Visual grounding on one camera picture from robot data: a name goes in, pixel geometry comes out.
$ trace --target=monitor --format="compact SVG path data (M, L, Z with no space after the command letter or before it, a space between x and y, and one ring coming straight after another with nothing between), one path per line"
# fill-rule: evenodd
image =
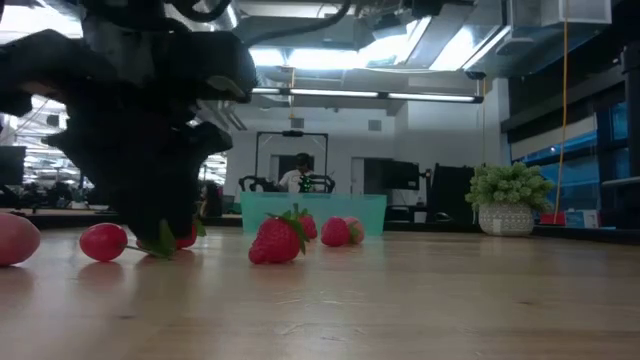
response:
M26 155L24 146L0 146L0 185L22 185Z
M384 160L382 178L386 189L420 190L420 168L416 163Z

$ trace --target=plastic bin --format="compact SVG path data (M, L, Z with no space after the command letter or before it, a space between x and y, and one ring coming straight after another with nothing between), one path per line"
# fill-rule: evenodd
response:
M267 213L282 214L293 211L298 203L300 210L307 209L316 222L318 232L331 216L354 216L362 222L370 236L382 235L387 197L384 195L317 194L317 193L260 193L243 192L242 228L254 234L266 219Z

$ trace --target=green plant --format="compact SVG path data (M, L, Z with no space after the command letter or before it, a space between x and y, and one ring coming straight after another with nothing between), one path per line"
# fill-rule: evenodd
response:
M540 167L527 168L523 163L513 166L481 166L471 178L471 192L466 200L474 210L483 204L526 204L537 211L547 211L551 204L547 194L553 183L540 176Z

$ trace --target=potted plant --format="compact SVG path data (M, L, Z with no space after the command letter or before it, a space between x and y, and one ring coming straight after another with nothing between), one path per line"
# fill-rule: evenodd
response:
M552 187L538 166L482 166L475 169L466 200L478 212L485 233L525 236L533 230L532 211L550 208L546 197Z

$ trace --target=table surface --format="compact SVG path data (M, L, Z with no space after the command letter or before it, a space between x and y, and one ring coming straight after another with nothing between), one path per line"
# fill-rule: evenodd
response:
M43 232L0 269L2 360L638 359L640 248L386 233L252 266L209 229L173 261L94 263Z

